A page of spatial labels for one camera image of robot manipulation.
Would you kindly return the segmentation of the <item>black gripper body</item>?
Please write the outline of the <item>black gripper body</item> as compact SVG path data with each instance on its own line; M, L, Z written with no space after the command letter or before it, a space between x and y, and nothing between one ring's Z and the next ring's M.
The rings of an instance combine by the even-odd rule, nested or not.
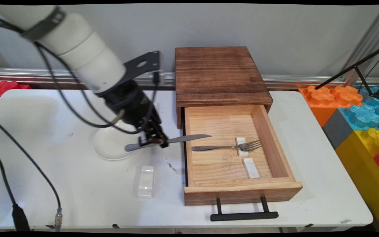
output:
M122 121L134 126L134 133L161 133L162 121L153 104L157 89L158 86L155 85L152 99L149 99L134 80L129 80L106 92L97 93L97 96L104 99L105 105L115 114L124 111Z

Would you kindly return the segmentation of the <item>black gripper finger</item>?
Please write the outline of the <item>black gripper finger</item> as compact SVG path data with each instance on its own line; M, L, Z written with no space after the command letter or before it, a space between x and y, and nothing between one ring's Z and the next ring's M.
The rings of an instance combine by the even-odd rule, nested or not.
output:
M159 146L160 147L169 147L168 137L164 133L164 131L163 131L162 127L160 126L160 124L153 123L152 127L154 129L154 134L155 134L154 137L160 143Z
M155 136L154 129L150 131L141 130L139 133L139 146L140 147L159 146L160 143L157 141L157 139L154 136Z

